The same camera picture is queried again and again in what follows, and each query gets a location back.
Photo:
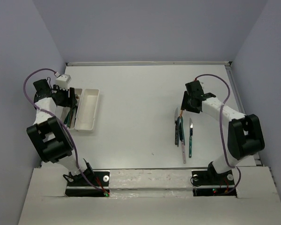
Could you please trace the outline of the silver spoon teal handle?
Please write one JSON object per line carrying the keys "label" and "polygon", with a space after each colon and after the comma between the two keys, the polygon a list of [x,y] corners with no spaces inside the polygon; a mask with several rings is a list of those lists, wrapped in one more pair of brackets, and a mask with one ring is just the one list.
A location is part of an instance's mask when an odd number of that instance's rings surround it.
{"label": "silver spoon teal handle", "polygon": [[70,108],[70,110],[69,110],[69,112],[68,112],[68,114],[67,114],[67,116],[64,120],[64,124],[67,125],[67,126],[69,126],[70,123],[71,123],[73,110],[74,110],[73,108]]}

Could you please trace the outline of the teal plastic spoon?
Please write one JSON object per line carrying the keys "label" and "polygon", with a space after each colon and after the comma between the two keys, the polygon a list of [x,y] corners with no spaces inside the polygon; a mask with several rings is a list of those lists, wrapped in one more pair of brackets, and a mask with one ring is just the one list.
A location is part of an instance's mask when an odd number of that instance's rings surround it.
{"label": "teal plastic spoon", "polygon": [[67,125],[68,128],[71,127],[71,123],[72,123],[73,117],[75,116],[76,110],[77,110],[76,106],[71,108],[70,111],[68,112],[66,118],[64,119],[64,124]]}

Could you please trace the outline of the knife with teal handle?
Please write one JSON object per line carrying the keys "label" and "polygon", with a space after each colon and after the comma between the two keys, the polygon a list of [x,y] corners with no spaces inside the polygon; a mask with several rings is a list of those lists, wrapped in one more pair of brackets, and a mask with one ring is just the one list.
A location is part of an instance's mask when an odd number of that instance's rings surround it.
{"label": "knife with teal handle", "polygon": [[192,157],[192,136],[193,136],[193,122],[190,118],[190,124],[189,124],[189,158]]}

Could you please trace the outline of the knife with pink handle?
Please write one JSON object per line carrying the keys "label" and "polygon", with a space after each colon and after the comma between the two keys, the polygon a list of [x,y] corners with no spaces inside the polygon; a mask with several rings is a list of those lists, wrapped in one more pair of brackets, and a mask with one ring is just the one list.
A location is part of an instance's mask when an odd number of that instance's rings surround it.
{"label": "knife with pink handle", "polygon": [[181,149],[182,149],[182,160],[183,160],[183,164],[186,164],[185,145],[183,145],[182,142],[181,142]]}

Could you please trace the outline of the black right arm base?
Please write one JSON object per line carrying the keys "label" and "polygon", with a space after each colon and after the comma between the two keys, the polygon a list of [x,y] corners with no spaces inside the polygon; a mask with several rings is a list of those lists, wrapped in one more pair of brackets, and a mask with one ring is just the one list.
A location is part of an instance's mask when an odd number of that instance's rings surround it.
{"label": "black right arm base", "polygon": [[235,181],[232,170],[217,174],[212,163],[206,170],[193,170],[190,182],[193,185],[193,196],[235,196]]}

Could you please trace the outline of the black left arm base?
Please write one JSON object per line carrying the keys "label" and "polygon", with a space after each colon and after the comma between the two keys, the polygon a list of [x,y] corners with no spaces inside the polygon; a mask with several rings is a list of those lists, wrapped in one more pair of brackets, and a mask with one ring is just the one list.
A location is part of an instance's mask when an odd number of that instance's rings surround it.
{"label": "black left arm base", "polygon": [[109,197],[110,171],[93,170],[85,160],[86,169],[83,175],[64,174],[67,185],[65,195],[68,197]]}

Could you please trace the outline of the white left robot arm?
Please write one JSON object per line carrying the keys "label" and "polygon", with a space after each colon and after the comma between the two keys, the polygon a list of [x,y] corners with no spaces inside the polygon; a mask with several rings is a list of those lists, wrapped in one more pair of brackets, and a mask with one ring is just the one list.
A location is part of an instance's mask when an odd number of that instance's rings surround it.
{"label": "white left robot arm", "polygon": [[59,106],[74,109],[78,105],[74,88],[61,89],[58,85],[50,86],[46,79],[33,83],[36,93],[31,100],[36,109],[36,119],[26,132],[43,162],[57,163],[68,169],[64,175],[66,181],[91,184],[95,174],[88,162],[82,166],[74,141],[62,120],[55,111]]}

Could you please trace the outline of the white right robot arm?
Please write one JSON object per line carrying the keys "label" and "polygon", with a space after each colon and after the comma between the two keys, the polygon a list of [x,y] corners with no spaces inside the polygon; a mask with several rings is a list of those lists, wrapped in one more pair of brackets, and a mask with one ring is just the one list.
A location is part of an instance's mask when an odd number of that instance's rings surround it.
{"label": "white right robot arm", "polygon": [[181,110],[205,113],[219,121],[223,147],[222,156],[209,163],[206,178],[216,184],[239,162],[265,148],[265,141],[259,118],[246,115],[221,102],[216,95],[205,93],[198,80],[187,83]]}

